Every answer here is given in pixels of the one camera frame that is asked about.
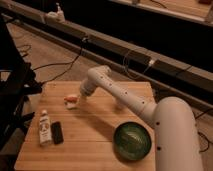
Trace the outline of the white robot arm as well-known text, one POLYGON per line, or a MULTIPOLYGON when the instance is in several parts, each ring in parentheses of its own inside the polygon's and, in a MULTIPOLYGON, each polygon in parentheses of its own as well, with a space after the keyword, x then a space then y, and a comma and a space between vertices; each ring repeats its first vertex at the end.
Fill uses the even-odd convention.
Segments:
POLYGON ((100 87, 154 130, 156 171, 204 171, 189 104, 178 97, 166 97, 158 103, 149 101, 122 88, 109 77, 110 72, 107 65, 90 68, 80 93, 91 96, 100 87))

